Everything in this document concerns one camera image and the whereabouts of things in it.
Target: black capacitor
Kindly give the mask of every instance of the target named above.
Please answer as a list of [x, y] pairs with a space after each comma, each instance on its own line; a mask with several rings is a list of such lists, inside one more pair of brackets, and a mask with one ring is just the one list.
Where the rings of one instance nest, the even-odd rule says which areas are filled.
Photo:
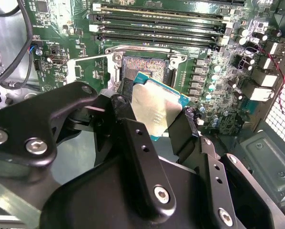
[[266, 41], [267, 40], [267, 35], [262, 34], [260, 32], [254, 32], [253, 33], [253, 37], [256, 37], [258, 39], [260, 39], [261, 41]]
[[252, 67], [249, 63], [247, 63], [247, 62], [244, 62], [244, 63], [243, 63], [243, 67], [244, 67], [245, 69], [249, 70], [249, 71], [253, 69], [253, 67]]
[[242, 100], [243, 99], [243, 95], [241, 95], [238, 92], [234, 92], [234, 96], [238, 99], [238, 100]]
[[254, 64], [255, 63], [255, 60], [253, 58], [250, 58], [249, 56], [246, 56], [246, 62], [248, 62], [249, 64]]
[[253, 43], [253, 42], [248, 42], [246, 43], [246, 50], [248, 50], [249, 52], [255, 53], [259, 50], [259, 45]]
[[282, 36], [282, 32], [281, 30], [272, 30], [271, 31], [271, 35], [274, 37], [281, 37]]
[[231, 86], [231, 88], [235, 88], [237, 85], [234, 83], [234, 81], [229, 80], [228, 85]]

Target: capacitor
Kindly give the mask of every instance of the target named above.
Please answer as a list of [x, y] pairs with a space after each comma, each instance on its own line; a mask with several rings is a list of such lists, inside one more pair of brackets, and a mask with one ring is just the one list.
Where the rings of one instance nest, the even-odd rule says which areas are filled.
[[282, 32], [281, 32], [281, 30], [272, 30], [271, 35], [273, 35], [274, 37], [281, 37]]
[[207, 87], [208, 90], [211, 91], [211, 92], [215, 89], [215, 86], [214, 86], [213, 83], [208, 83], [208, 84], [206, 85], [206, 87]]
[[221, 70], [221, 66], [217, 65], [217, 64], [214, 64], [212, 67], [211, 67], [216, 73], [218, 73], [220, 70]]
[[247, 29], [245, 29], [245, 28], [242, 28], [242, 29], [239, 30], [239, 35], [240, 36], [247, 37], [248, 34], [249, 34], [249, 31]]
[[233, 81], [231, 81], [231, 80], [228, 81], [228, 85], [231, 86], [232, 88], [236, 88], [236, 86], [237, 86], [237, 85], [236, 85]]
[[198, 108], [199, 108], [199, 111], [201, 112], [204, 112], [206, 110], [203, 104], [200, 104]]
[[260, 32], [254, 32], [253, 33], [253, 37], [256, 37], [262, 41], [266, 41], [267, 40], [267, 35], [260, 33]]
[[243, 95], [241, 95], [238, 92], [234, 92], [234, 96], [238, 99], [238, 100], [242, 100], [243, 99]]
[[216, 114], [212, 117], [212, 119], [213, 119], [214, 123], [218, 123], [218, 121], [219, 121], [219, 118]]
[[55, 57], [54, 55], [49, 55], [49, 56], [46, 58], [47, 62], [51, 63], [54, 57]]
[[255, 44], [255, 43], [253, 43], [253, 42], [248, 42], [247, 44], [246, 44], [246, 49], [248, 50], [248, 51], [250, 51], [250, 52], [252, 52], [252, 53], [255, 53], [255, 52], [257, 52], [258, 50], [259, 50], [259, 45], [257, 45], [257, 44]]
[[212, 128], [216, 128], [217, 127], [217, 123], [214, 123], [214, 122], [211, 122], [210, 125], [211, 125]]
[[216, 73], [211, 73], [209, 75], [209, 78], [212, 80], [212, 81], [216, 81], [219, 79], [219, 76], [216, 74]]
[[236, 41], [239, 43], [239, 45], [244, 45], [247, 40], [245, 37], [238, 37]]
[[253, 69], [253, 67], [247, 62], [244, 62], [243, 67], [249, 71]]
[[245, 58], [246, 58], [245, 61], [248, 62], [249, 64], [254, 64], [255, 63], [255, 60], [250, 58], [249, 56], [246, 56]]
[[36, 49], [36, 55], [37, 56], [42, 56], [43, 55], [43, 51], [41, 49]]
[[212, 98], [212, 96], [209, 92], [205, 92], [204, 97], [205, 97], [205, 99], [211, 99]]
[[229, 115], [228, 111], [224, 111], [223, 113], [223, 116], [227, 117]]

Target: wire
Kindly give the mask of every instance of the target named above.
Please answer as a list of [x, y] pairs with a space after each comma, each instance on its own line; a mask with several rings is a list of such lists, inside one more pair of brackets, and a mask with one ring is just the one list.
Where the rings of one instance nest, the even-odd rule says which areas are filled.
[[30, 73], [31, 73], [31, 67], [32, 67], [32, 54], [29, 55], [29, 65], [28, 65], [28, 70], [27, 70], [27, 75], [24, 79], [23, 82], [17, 82], [15, 83], [15, 85], [12, 87], [12, 86], [9, 86], [9, 84], [7, 82], [2, 82], [0, 85], [5, 88], [5, 89], [9, 89], [9, 90], [18, 90], [20, 88], [22, 88], [24, 85], [26, 85], [26, 83], [28, 82], [29, 80], [29, 76], [30, 76]]
[[31, 51], [32, 51], [33, 49], [34, 49], [34, 46], [32, 46], [32, 47], [29, 49], [28, 53], [31, 54]]
[[279, 71], [279, 73], [281, 74], [282, 78], [283, 78], [283, 83], [279, 89], [279, 92], [278, 92], [278, 103], [279, 103], [279, 107], [280, 107], [280, 110], [281, 110], [281, 113], [285, 116], [285, 111], [284, 111], [284, 108], [282, 106], [282, 99], [281, 99], [281, 94], [282, 94], [282, 90], [284, 88], [284, 85], [285, 85], [285, 75], [283, 74], [283, 72], [281, 71], [278, 63], [273, 59], [272, 55], [267, 53], [264, 49], [260, 48], [260, 51], [267, 54], [267, 56], [271, 59], [271, 61], [274, 63], [275, 65], [275, 68]]
[[26, 84], [23, 86], [23, 88], [27, 88], [29, 90], [35, 91], [35, 92], [41, 92], [41, 88], [36, 85]]
[[13, 62], [8, 66], [8, 68], [0, 75], [0, 84], [6, 80], [13, 72], [14, 70], [18, 67], [19, 63], [21, 62], [21, 60], [23, 59], [26, 51], [28, 50], [28, 48], [30, 47], [31, 41], [32, 41], [32, 25], [31, 25], [31, 21], [29, 19], [28, 13], [23, 5], [23, 2], [21, 0], [17, 0], [18, 4], [19, 4], [19, 8], [22, 11], [23, 14], [23, 18], [25, 21], [25, 25], [26, 25], [26, 32], [27, 32], [27, 39], [26, 42], [24, 44], [24, 46], [21, 48], [19, 54], [16, 56], [16, 58], [13, 60]]
[[12, 15], [16, 14], [19, 11], [20, 11], [20, 7], [17, 6], [16, 8], [14, 8], [13, 10], [11, 10], [8, 13], [0, 13], [0, 18], [12, 16]]

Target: ram slot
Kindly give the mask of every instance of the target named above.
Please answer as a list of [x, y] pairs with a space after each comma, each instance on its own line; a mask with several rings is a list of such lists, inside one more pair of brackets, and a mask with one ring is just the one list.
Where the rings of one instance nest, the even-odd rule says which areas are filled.
[[113, 27], [125, 27], [125, 28], [142, 28], [142, 29], [149, 29], [154, 31], [173, 31], [173, 33], [177, 34], [188, 34], [188, 33], [211, 33], [211, 34], [220, 34], [224, 31], [223, 26], [217, 25], [208, 25], [208, 24], [195, 24], [191, 23], [189, 26], [187, 25], [178, 25], [172, 23], [149, 23], [143, 22], [139, 20], [109, 20], [109, 21], [96, 21], [94, 24], [102, 25], [106, 28], [113, 28]]
[[214, 42], [219, 34], [209, 34], [209, 33], [191, 33], [188, 31], [169, 31], [161, 29], [153, 29], [148, 27], [129, 27], [122, 25], [105, 25], [99, 29], [100, 32], [106, 33], [123, 33], [124, 35], [133, 32], [135, 35], [144, 36], [164, 36], [169, 37], [172, 40], [195, 40], [198, 42]]
[[180, 45], [180, 46], [188, 46], [188, 47], [200, 47], [200, 48], [207, 48], [207, 47], [214, 47], [214, 43], [210, 42], [201, 42], [201, 41], [176, 41], [170, 40], [166, 38], [159, 38], [159, 37], [151, 37], [151, 36], [141, 36], [141, 35], [129, 35], [125, 34], [114, 34], [114, 33], [100, 33], [94, 37], [93, 40], [97, 41], [106, 41], [106, 40], [114, 40], [114, 41], [132, 41], [132, 42], [151, 42], [151, 43], [160, 43], [166, 45]]
[[185, 12], [178, 10], [164, 10], [164, 9], [154, 9], [147, 7], [137, 7], [137, 6], [123, 6], [123, 5], [111, 5], [111, 4], [101, 4], [101, 10], [111, 10], [114, 12], [128, 12], [128, 13], [147, 13], [150, 15], [160, 15], [173, 16], [180, 18], [196, 18], [202, 20], [214, 20], [222, 21], [223, 16], [217, 14], [206, 14], [206, 13], [196, 13], [196, 12]]
[[201, 14], [193, 12], [181, 12], [174, 10], [162, 10], [162, 9], [150, 9], [144, 7], [127, 7], [127, 6], [116, 6], [99, 4], [97, 7], [93, 7], [94, 13], [113, 14], [123, 16], [135, 16], [136, 18], [141, 17], [157, 17], [158, 19], [169, 19], [169, 20], [185, 20], [188, 22], [199, 21], [224, 21], [224, 17], [216, 14]]
[[153, 18], [153, 17], [141, 17], [140, 15], [114, 15], [114, 14], [94, 14], [90, 18], [93, 22], [103, 22], [106, 23], [110, 20], [118, 21], [135, 21], [135, 22], [148, 22], [148, 23], [158, 23], [158, 24], [169, 24], [169, 25], [180, 25], [188, 27], [220, 27], [224, 24], [220, 21], [205, 21], [203, 20], [184, 20], [182, 18]]

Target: mounting hole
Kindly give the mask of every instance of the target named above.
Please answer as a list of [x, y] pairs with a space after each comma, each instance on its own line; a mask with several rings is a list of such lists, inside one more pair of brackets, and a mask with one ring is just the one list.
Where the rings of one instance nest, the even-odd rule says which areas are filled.
[[127, 101], [122, 96], [118, 96], [117, 99], [124, 104], [127, 103]]
[[149, 149], [148, 149], [148, 147], [146, 147], [146, 146], [142, 146], [142, 150], [144, 151], [144, 152], [149, 152]]
[[138, 135], [143, 135], [143, 132], [142, 132], [141, 130], [136, 130], [136, 133], [137, 133]]
[[220, 170], [219, 166], [217, 166], [216, 164], [214, 165], [214, 167], [215, 167], [217, 170]]
[[223, 184], [223, 182], [220, 178], [216, 177], [215, 179], [218, 181], [219, 184]]

